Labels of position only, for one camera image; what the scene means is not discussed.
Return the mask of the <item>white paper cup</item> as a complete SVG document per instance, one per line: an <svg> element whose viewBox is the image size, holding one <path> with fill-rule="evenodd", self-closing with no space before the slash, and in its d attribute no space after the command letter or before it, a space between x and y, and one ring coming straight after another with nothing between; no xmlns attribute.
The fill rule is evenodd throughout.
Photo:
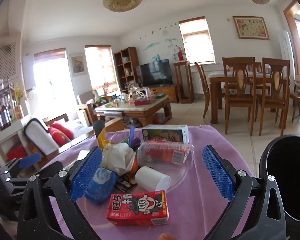
<svg viewBox="0 0 300 240"><path fill-rule="evenodd" d="M136 172L135 182L149 192L167 191L171 183L171 178L150 167L143 166Z"/></svg>

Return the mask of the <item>blue white carton box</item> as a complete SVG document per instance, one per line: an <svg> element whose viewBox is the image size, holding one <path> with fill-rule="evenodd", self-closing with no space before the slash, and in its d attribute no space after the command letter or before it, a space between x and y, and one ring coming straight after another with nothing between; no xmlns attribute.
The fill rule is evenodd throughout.
<svg viewBox="0 0 300 240"><path fill-rule="evenodd" d="M187 125L148 125L141 129L144 141L165 139L167 141L189 143Z"/></svg>

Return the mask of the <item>red milk carton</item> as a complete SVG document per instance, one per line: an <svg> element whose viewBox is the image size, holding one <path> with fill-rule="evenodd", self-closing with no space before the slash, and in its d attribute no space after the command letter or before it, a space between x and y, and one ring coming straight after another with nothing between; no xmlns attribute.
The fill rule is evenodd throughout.
<svg viewBox="0 0 300 240"><path fill-rule="evenodd" d="M115 226L157 226L170 222L165 191L114 193L107 220Z"/></svg>

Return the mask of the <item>small framed flower painting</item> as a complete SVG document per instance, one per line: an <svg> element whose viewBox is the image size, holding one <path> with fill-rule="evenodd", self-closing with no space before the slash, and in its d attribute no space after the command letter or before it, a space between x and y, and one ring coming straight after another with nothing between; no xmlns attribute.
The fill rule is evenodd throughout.
<svg viewBox="0 0 300 240"><path fill-rule="evenodd" d="M70 55L70 68L73 76L85 75L88 73L84 53Z"/></svg>

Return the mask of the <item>wooden tv cabinet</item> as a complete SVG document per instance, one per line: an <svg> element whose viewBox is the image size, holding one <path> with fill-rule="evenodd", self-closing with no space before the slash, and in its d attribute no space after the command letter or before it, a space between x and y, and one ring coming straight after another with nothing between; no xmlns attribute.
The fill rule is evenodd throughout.
<svg viewBox="0 0 300 240"><path fill-rule="evenodd" d="M156 94L165 93L168 96L170 102L179 102L177 85L151 87L150 90L152 90Z"/></svg>

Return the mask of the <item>wooden dining chair right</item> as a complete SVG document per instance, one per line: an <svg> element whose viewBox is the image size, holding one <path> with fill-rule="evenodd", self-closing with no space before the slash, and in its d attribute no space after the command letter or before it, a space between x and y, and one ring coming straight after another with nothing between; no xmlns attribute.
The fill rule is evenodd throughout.
<svg viewBox="0 0 300 240"><path fill-rule="evenodd" d="M286 128L289 94L290 94L290 61L282 59L262 59L262 94L256 96L256 107L261 108L259 135L262 134L264 111L274 109L275 121L280 118L280 135Z"/></svg>

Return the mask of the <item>clear plastic clamshell box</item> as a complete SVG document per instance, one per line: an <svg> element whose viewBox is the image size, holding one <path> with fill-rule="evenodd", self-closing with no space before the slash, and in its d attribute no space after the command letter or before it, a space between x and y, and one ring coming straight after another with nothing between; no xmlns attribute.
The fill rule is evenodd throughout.
<svg viewBox="0 0 300 240"><path fill-rule="evenodd" d="M171 141L143 142L137 151L139 166L152 168L178 168L192 166L194 147Z"/></svg>

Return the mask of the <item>wooden sofa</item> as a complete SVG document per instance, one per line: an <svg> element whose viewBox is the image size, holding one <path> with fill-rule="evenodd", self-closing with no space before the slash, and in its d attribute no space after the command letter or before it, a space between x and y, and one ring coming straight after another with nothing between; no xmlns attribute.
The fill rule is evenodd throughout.
<svg viewBox="0 0 300 240"><path fill-rule="evenodd" d="M63 152L63 146L58 146L48 132L48 127L53 122L61 123L73 131L74 139L63 145L66 148L95 135L93 127L83 126L77 120L69 121L66 114L48 122L27 115L0 131L0 166L4 166L14 158L26 157L39 152L42 155L39 167L43 167L48 161Z"/></svg>

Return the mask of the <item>black television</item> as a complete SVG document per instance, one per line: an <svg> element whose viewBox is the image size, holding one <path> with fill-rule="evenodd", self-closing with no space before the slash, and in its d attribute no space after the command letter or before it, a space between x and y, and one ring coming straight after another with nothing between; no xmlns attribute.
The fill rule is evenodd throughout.
<svg viewBox="0 0 300 240"><path fill-rule="evenodd" d="M154 61L136 67L138 82L142 87L172 85L172 73L168 59Z"/></svg>

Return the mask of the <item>purple tablecloth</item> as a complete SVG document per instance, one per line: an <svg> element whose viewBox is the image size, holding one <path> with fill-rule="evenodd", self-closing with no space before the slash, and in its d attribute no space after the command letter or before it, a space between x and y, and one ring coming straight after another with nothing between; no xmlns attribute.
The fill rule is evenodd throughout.
<svg viewBox="0 0 300 240"><path fill-rule="evenodd" d="M157 239L166 233L176 239L203 239L226 208L228 200L221 196L202 160L206 145L248 175L253 172L239 152L216 129L209 125L188 128L193 152L192 164L178 168L147 171L149 178L142 182L153 189L165 189L169 224L159 226L115 226L107 220L109 200L101 205L87 198L77 200L77 205L91 227L102 239Z"/></svg>

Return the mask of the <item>white air conditioner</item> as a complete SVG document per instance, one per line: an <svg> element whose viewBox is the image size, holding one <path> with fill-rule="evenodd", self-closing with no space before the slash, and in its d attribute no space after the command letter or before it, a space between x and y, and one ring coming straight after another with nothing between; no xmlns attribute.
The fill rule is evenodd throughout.
<svg viewBox="0 0 300 240"><path fill-rule="evenodd" d="M294 66L294 56L292 50L292 44L290 41L289 33L284 30L279 33L279 44L281 49L281 55L283 60L290 61L290 77L295 78L295 66Z"/></svg>

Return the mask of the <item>wooden coffee table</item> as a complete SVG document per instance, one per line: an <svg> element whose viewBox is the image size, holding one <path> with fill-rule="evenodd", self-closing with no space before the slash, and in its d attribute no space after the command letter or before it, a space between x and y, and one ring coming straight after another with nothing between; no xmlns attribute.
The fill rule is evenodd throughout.
<svg viewBox="0 0 300 240"><path fill-rule="evenodd" d="M142 127L151 124L163 125L172 118L171 104L168 96L155 99L148 105L135 106L128 103L119 103L117 107L96 107L93 113L107 118L136 118Z"/></svg>

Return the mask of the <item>wooden dining table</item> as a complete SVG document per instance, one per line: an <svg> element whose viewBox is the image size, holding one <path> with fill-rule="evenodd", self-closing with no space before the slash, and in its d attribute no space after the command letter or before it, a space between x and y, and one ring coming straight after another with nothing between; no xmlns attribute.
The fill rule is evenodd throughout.
<svg viewBox="0 0 300 240"><path fill-rule="evenodd" d="M237 89L240 94L245 94L246 87L253 87L253 72L242 74L243 77L236 77L233 72L218 71L208 75L210 84L210 106L211 106L211 124L218 123L218 110L222 108L223 94L234 85L232 89Z"/></svg>

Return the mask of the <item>red cushion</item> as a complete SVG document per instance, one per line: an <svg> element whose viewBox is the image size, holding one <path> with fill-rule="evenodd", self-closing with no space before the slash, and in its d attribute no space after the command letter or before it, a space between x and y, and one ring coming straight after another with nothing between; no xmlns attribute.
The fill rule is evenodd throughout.
<svg viewBox="0 0 300 240"><path fill-rule="evenodd" d="M53 122L48 127L48 132L50 133L53 140L58 144L58 146L63 146L74 139L74 133L70 129L63 126L61 123Z"/></svg>

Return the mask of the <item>blue tissue pack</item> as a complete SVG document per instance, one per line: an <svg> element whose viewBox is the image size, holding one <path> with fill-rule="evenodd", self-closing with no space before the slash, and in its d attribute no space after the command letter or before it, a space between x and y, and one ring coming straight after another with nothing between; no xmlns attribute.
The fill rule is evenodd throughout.
<svg viewBox="0 0 300 240"><path fill-rule="evenodd" d="M111 195L118 178L115 172L99 167L89 183L84 196L96 205L103 204Z"/></svg>

